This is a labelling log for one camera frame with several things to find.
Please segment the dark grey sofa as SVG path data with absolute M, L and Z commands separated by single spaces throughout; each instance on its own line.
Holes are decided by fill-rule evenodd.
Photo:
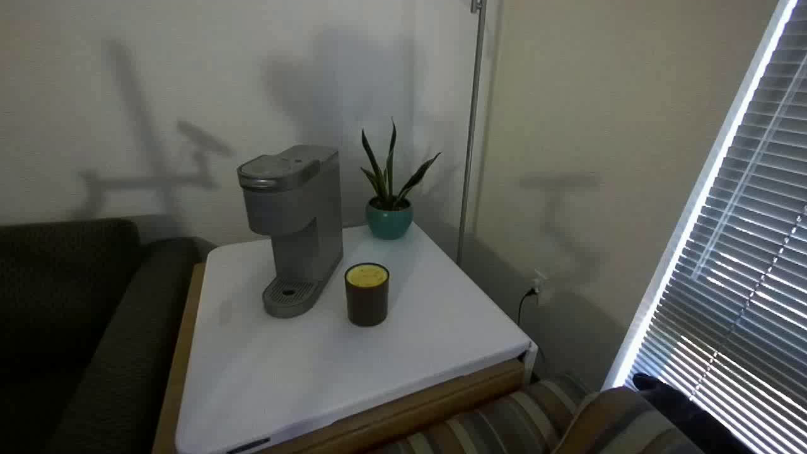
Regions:
M 0 229 L 0 454 L 145 454 L 198 243 L 128 220 Z

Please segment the wooden side table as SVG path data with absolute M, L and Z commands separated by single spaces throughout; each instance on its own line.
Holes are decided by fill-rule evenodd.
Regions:
M 161 402 L 161 413 L 152 445 L 152 454 L 177 454 L 173 435 L 181 408 L 181 391 L 186 383 L 191 335 L 197 326 L 198 294 L 203 281 L 203 266 L 197 262 L 191 270 L 186 305 L 173 347 L 168 383 Z M 524 378 L 523 362 L 505 362 L 473 374 L 441 381 L 415 393 L 401 397 L 384 407 L 372 407 L 345 420 L 337 420 L 318 432 L 307 432 L 283 445 L 254 445 L 254 454 L 347 454 L 362 452 L 375 445 L 405 436 L 415 430 L 437 425 L 456 411 L 473 408 L 510 391 L 517 391 Z

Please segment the thin metal pole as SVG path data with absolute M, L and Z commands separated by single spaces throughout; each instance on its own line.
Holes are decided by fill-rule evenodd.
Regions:
M 468 117 L 466 117 L 466 145 L 465 145 L 462 214 L 459 214 L 459 229 L 456 229 L 456 262 L 462 262 L 465 258 L 468 207 L 472 207 L 472 171 L 473 171 L 477 104 L 478 104 L 478 74 L 481 74 L 481 53 L 485 53 L 486 0 L 468 0 L 468 14 L 473 15 L 473 58 L 472 58 Z

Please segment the window blinds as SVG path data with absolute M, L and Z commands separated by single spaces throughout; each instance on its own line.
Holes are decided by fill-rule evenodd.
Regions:
M 807 0 L 782 0 L 631 358 L 758 454 L 807 454 Z

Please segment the striped sofa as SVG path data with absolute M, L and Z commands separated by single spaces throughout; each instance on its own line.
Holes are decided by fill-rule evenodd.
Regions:
M 583 397 L 543 378 L 478 408 L 372 446 L 371 454 L 704 454 L 631 389 Z

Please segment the snake plant in teal pot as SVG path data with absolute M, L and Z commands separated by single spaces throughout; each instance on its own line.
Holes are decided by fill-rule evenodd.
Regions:
M 361 136 L 362 155 L 367 159 L 367 166 L 362 170 L 362 176 L 367 180 L 372 198 L 366 203 L 366 222 L 371 228 L 371 236 L 377 241 L 399 241 L 409 232 L 414 222 L 414 207 L 410 207 L 410 189 L 418 186 L 427 176 L 427 171 L 437 164 L 439 155 L 427 159 L 401 189 L 393 186 L 393 161 L 395 161 L 395 138 L 399 128 L 390 128 L 386 161 L 375 159 L 375 152 L 367 142 L 367 136 Z

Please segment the white board table cover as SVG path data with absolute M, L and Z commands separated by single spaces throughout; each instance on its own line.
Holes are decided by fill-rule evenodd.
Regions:
M 178 454 L 256 452 L 505 362 L 531 368 L 529 335 L 420 228 L 399 241 L 351 228 L 343 262 L 390 273 L 384 323 L 347 321 L 340 277 L 307 312 L 272 318 L 261 307 L 274 277 L 270 243 L 207 256 Z

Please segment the grey coffee maker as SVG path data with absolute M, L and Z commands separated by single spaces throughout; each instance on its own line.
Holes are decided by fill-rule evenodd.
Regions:
M 238 166 L 248 224 L 272 241 L 274 277 L 265 312 L 307 312 L 343 258 L 340 157 L 331 146 L 297 145 Z

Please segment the dark candle jar yellow wax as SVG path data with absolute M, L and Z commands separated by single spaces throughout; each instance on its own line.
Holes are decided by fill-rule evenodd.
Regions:
M 380 262 L 356 262 L 343 273 L 347 321 L 371 328 L 388 316 L 390 273 Z

